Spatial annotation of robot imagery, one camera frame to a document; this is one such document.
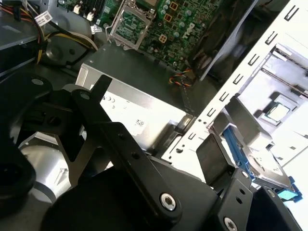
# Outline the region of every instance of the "yellow wire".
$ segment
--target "yellow wire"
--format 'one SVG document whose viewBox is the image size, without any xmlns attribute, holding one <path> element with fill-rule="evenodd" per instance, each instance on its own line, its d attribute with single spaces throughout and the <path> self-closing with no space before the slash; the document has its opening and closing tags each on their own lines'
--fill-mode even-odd
<svg viewBox="0 0 308 231">
<path fill-rule="evenodd" d="M 24 9 L 20 9 L 22 12 L 24 12 L 26 15 L 28 15 L 29 17 L 32 17 L 27 11 L 25 11 Z M 39 29 L 41 30 L 41 32 L 42 32 L 42 35 L 43 35 L 43 37 L 41 38 L 43 41 L 45 41 L 45 36 L 44 36 L 44 32 L 43 32 L 43 30 L 42 30 L 42 28 L 40 27 L 40 26 L 38 26 L 39 27 Z M 37 64 L 39 64 L 39 62 L 40 62 L 40 59 L 42 58 L 42 54 L 43 54 L 43 50 L 39 50 L 39 52 L 38 52 L 38 60 L 37 60 Z"/>
<path fill-rule="evenodd" d="M 65 34 L 56 34 L 55 36 L 60 36 L 60 37 L 63 37 L 63 38 L 71 39 L 71 40 L 73 40 L 73 41 L 75 41 L 75 42 L 78 42 L 78 43 L 82 44 L 83 46 L 85 46 L 85 47 L 91 49 L 89 46 L 87 46 L 87 45 L 84 44 L 83 42 L 79 41 L 78 39 L 72 38 L 72 37 L 70 37 L 70 36 L 68 36 L 68 35 L 65 35 Z"/>
<path fill-rule="evenodd" d="M 21 11 L 31 17 L 31 15 L 27 11 L 25 11 L 24 9 L 21 9 Z"/>
</svg>

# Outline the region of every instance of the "screw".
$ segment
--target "screw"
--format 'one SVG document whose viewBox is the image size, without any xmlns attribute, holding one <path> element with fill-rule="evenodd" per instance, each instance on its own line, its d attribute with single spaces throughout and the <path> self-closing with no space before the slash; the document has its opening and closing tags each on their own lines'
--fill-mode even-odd
<svg viewBox="0 0 308 231">
<path fill-rule="evenodd" d="M 247 174 L 246 172 L 242 171 L 242 174 L 243 174 L 243 176 L 244 176 L 245 178 L 249 178 L 249 176 L 248 176 L 248 174 Z"/>
<path fill-rule="evenodd" d="M 268 189 L 268 192 L 272 197 L 275 197 L 275 193 L 272 190 Z"/>
<path fill-rule="evenodd" d="M 160 196 L 160 203 L 162 203 L 163 207 L 169 211 L 173 211 L 176 207 L 175 200 L 168 193 L 163 193 Z"/>
<path fill-rule="evenodd" d="M 82 98 L 84 98 L 85 100 L 89 100 L 89 99 L 90 99 L 90 96 L 88 96 L 88 95 L 85 94 L 85 93 L 80 93 L 80 96 L 81 96 Z"/>
<path fill-rule="evenodd" d="M 230 231 L 237 231 L 236 224 L 231 220 L 230 218 L 224 218 L 224 223 L 225 226 L 228 228 Z"/>
<path fill-rule="evenodd" d="M 40 85 L 40 86 L 44 85 L 43 81 L 39 80 L 37 78 L 32 79 L 31 82 L 36 84 L 36 85 Z"/>
</svg>

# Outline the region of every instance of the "black metal arm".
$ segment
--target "black metal arm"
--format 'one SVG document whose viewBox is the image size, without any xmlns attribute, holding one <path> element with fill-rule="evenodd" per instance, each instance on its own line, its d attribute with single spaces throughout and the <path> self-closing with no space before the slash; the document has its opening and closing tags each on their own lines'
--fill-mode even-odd
<svg viewBox="0 0 308 231">
<path fill-rule="evenodd" d="M 147 157 L 126 128 L 111 122 L 100 106 L 110 82 L 102 76 L 91 92 L 52 91 L 47 80 L 17 73 L 0 83 L 2 217 L 20 209 L 33 187 L 35 171 L 18 147 L 41 131 L 56 135 L 73 186 L 46 213 L 42 230 L 276 230 L 254 222 L 266 214 L 258 211 L 268 206 L 276 215 L 272 223 L 299 230 L 277 195 L 272 197 L 266 189 L 253 193 L 249 177 L 233 168 L 215 145 L 215 135 L 201 145 L 198 157 L 216 192 Z M 114 167 L 104 171 L 109 161 Z M 220 166 L 219 171 L 210 168 L 209 161 Z M 260 198 L 267 204 L 255 203 Z"/>
</svg>

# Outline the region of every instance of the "metal sheet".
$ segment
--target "metal sheet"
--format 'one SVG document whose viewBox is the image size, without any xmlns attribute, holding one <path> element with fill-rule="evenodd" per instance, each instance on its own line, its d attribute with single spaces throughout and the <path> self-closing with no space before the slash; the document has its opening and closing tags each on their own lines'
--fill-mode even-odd
<svg viewBox="0 0 308 231">
<path fill-rule="evenodd" d="M 34 167 L 36 181 L 49 188 L 56 198 L 71 187 L 67 163 L 60 151 L 40 145 L 28 146 L 21 151 Z"/>
<path fill-rule="evenodd" d="M 8 13 L 0 11 L 0 50 L 33 41 L 37 29 L 31 23 L 18 22 Z"/>
<path fill-rule="evenodd" d="M 292 86 L 299 85 L 307 89 L 306 72 L 290 61 L 271 56 L 263 68 Z M 271 150 L 274 156 L 281 165 L 284 165 L 308 146 L 308 139 L 304 137 L 308 135 L 308 126 L 306 126 L 308 102 L 292 93 L 289 86 L 262 71 L 258 72 L 238 98 L 248 111 L 254 114 L 257 110 L 265 109 L 272 102 L 271 95 L 275 92 L 300 105 L 279 127 L 271 126 L 264 120 L 258 119 L 259 124 L 273 138 L 275 146 Z"/>
<path fill-rule="evenodd" d="M 105 44 L 82 65 L 76 84 L 90 89 L 102 74 L 113 81 L 101 105 L 144 150 L 151 148 L 165 126 L 177 125 L 186 115 L 180 89 L 167 84 L 172 72 L 135 51 Z"/>
</svg>

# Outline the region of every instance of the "green circuit board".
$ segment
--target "green circuit board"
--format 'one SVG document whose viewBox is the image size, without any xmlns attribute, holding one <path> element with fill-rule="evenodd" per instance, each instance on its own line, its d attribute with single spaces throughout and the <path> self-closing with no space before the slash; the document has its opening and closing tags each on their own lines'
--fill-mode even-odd
<svg viewBox="0 0 308 231">
<path fill-rule="evenodd" d="M 188 67 L 188 57 L 215 17 L 224 0 L 136 0 L 139 9 L 155 9 L 156 17 L 151 22 L 139 51 L 184 71 Z M 80 0 L 66 0 L 63 5 L 72 10 Z M 110 26 L 119 10 L 122 0 L 96 0 L 101 3 L 94 23 L 102 28 Z M 136 43 L 145 24 L 131 12 L 123 12 L 116 34 Z"/>
<path fill-rule="evenodd" d="M 222 0 L 161 0 L 156 20 L 152 22 L 139 49 L 184 71 L 187 68 L 186 60 L 221 3 Z M 162 35 L 167 37 L 165 43 L 159 40 Z"/>
</svg>

